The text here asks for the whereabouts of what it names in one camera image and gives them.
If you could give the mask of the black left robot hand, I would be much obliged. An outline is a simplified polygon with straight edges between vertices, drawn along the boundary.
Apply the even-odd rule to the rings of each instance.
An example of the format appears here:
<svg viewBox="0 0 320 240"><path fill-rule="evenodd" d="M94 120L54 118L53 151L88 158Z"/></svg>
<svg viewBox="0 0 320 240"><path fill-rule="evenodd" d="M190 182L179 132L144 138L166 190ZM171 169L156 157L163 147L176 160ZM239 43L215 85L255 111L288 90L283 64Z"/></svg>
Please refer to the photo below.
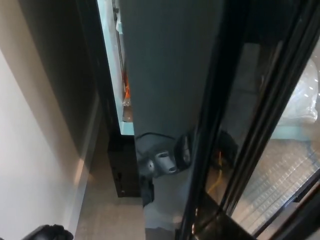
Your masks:
<svg viewBox="0 0 320 240"><path fill-rule="evenodd" d="M41 225L22 240L73 240L74 235L62 225Z"/></svg>

